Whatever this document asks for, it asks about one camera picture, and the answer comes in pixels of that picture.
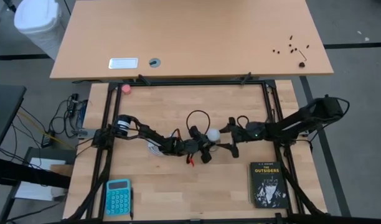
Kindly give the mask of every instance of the calculator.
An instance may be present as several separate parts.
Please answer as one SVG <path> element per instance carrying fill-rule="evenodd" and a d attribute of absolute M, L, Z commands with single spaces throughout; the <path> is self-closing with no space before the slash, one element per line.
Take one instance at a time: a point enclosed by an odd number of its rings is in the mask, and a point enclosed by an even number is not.
<path fill-rule="evenodd" d="M 106 185 L 106 214 L 108 216 L 129 214 L 131 211 L 129 179 L 109 180 Z"/>

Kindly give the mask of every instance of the book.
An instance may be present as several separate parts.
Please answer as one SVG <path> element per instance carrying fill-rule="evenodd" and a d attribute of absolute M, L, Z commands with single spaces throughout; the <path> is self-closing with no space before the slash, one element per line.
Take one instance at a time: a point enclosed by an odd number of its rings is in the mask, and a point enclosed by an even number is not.
<path fill-rule="evenodd" d="M 289 207 L 279 162 L 252 162 L 250 179 L 250 195 L 256 208 Z"/>

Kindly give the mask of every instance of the wooden work surface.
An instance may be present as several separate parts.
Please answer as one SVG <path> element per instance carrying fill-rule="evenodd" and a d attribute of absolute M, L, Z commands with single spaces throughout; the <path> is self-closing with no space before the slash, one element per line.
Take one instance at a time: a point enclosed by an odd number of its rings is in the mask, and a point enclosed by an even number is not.
<path fill-rule="evenodd" d="M 297 111 L 291 81 L 276 81 L 276 84 L 284 116 Z M 108 84 L 92 85 L 84 123 L 86 128 L 100 128 L 107 87 Z M 122 96 L 119 114 L 133 115 L 165 136 L 179 128 L 182 138 L 188 139 L 186 117 L 193 110 L 206 111 L 211 117 L 211 128 L 224 127 L 229 116 L 246 115 L 250 121 L 265 121 L 267 117 L 260 85 L 132 87 L 130 95 Z M 190 117 L 189 125 L 197 125 L 204 131 L 207 118 L 195 113 Z M 230 142 L 230 134 L 222 134 L 221 140 Z M 78 151 L 88 145 L 81 145 Z M 226 149 L 218 149 L 211 152 L 212 160 L 208 164 L 203 164 L 197 153 L 195 167 L 192 167 L 186 164 L 185 157 L 155 156 L 148 151 L 145 140 L 116 138 L 110 180 L 131 179 L 135 220 L 267 218 L 274 217 L 276 212 L 286 216 L 284 209 L 255 209 L 248 199 L 247 166 L 251 162 L 275 161 L 273 143 L 249 142 L 238 144 L 238 147 L 239 158 L 232 158 Z M 325 211 L 308 144 L 298 142 L 292 146 L 292 152 L 301 188 L 317 208 Z M 89 148 L 77 157 L 64 218 L 73 214 L 88 193 L 95 155 L 96 149 Z M 290 195 L 295 202 L 292 190 Z M 105 216 L 105 220 L 129 220 L 129 216 Z"/>
<path fill-rule="evenodd" d="M 111 58 L 138 58 L 138 68 L 109 69 Z M 161 60 L 158 68 L 149 66 L 152 58 Z M 305 68 L 299 68 L 303 61 Z M 224 77 L 248 72 L 333 74 L 305 0 L 76 1 L 50 77 Z"/>

